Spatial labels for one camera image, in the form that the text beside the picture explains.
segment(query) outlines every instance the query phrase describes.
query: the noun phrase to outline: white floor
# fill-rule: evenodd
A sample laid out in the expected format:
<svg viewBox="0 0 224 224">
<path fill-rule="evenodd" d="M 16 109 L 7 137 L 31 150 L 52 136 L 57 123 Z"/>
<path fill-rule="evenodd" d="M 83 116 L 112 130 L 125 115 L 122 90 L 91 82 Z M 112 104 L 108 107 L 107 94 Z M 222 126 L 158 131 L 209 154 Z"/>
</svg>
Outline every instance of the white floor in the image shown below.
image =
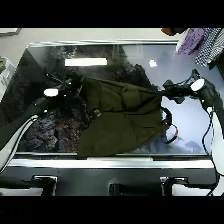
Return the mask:
<svg viewBox="0 0 224 224">
<path fill-rule="evenodd" d="M 22 28 L 15 36 L 0 37 L 0 56 L 7 57 L 16 66 L 27 46 L 32 42 L 116 39 L 179 40 L 169 37 L 161 28 Z"/>
</svg>

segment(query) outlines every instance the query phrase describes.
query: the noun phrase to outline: table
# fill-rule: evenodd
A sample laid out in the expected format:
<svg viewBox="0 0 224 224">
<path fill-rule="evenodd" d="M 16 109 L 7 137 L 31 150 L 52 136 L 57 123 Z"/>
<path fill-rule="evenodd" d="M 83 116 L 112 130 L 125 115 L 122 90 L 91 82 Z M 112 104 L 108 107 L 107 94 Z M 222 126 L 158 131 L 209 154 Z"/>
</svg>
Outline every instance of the table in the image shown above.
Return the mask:
<svg viewBox="0 0 224 224">
<path fill-rule="evenodd" d="M 163 83 L 171 79 L 174 83 L 186 80 L 196 68 L 199 73 L 216 85 L 224 97 L 224 80 L 215 67 L 213 70 L 196 66 L 195 54 L 175 56 L 176 41 L 83 41 L 48 42 L 29 44 L 0 104 L 0 128 L 20 116 L 44 89 L 55 85 L 46 78 L 51 72 L 65 77 L 78 73 L 84 76 L 129 82 L 134 75 L 139 85 L 153 84 L 162 89 Z M 71 58 L 106 58 L 107 66 L 65 66 Z M 186 98 L 181 105 L 163 98 L 162 106 L 173 115 L 173 124 L 178 127 L 179 137 L 170 145 L 161 138 L 150 145 L 129 154 L 147 155 L 204 155 L 201 139 L 209 118 L 198 100 Z M 79 136 L 88 127 L 91 113 L 79 99 L 70 108 L 58 108 L 44 119 L 35 122 L 20 141 L 20 153 L 76 153 Z M 206 146 L 212 140 L 212 131 L 206 138 Z"/>
</svg>

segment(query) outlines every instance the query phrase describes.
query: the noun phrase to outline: green garment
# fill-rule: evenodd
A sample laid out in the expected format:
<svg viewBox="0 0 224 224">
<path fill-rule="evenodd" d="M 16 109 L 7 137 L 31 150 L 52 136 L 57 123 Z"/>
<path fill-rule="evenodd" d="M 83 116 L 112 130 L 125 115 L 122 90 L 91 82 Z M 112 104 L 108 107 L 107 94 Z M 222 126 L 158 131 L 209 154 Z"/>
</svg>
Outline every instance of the green garment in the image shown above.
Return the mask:
<svg viewBox="0 0 224 224">
<path fill-rule="evenodd" d="M 161 118 L 162 96 L 127 83 L 83 78 L 80 97 L 101 115 L 80 137 L 80 157 L 125 153 L 147 145 L 169 125 Z"/>
</svg>

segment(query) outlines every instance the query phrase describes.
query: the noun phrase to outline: purple cloth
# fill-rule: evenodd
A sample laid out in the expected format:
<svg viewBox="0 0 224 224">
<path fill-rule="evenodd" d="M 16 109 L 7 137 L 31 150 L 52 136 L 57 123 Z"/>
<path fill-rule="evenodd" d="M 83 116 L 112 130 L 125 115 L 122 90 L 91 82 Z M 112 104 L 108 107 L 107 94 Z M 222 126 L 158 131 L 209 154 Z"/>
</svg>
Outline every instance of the purple cloth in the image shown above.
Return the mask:
<svg viewBox="0 0 224 224">
<path fill-rule="evenodd" d="M 202 41 L 204 37 L 204 30 L 202 28 L 190 28 L 188 34 L 180 46 L 177 55 L 180 54 L 191 54 L 197 45 Z"/>
</svg>

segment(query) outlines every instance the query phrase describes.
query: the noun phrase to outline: strap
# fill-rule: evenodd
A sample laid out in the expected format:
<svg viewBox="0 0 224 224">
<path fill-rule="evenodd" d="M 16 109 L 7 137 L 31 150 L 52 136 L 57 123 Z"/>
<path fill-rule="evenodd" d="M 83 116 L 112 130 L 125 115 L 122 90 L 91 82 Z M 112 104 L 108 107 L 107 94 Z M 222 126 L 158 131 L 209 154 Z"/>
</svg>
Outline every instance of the strap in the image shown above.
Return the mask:
<svg viewBox="0 0 224 224">
<path fill-rule="evenodd" d="M 164 142 L 165 144 L 170 144 L 171 142 L 173 142 L 174 140 L 176 140 L 177 136 L 178 136 L 178 128 L 176 125 L 172 124 L 172 114 L 170 113 L 170 111 L 165 108 L 165 107 L 161 107 L 161 110 L 163 110 L 166 113 L 166 118 L 164 119 L 164 121 L 169 125 L 169 126 L 173 126 L 176 128 L 176 132 L 175 135 L 173 136 L 173 138 L 171 138 L 170 140 Z"/>
<path fill-rule="evenodd" d="M 137 86 L 126 85 L 122 89 L 124 104 L 128 110 L 133 110 L 141 103 L 141 97 Z"/>
</svg>

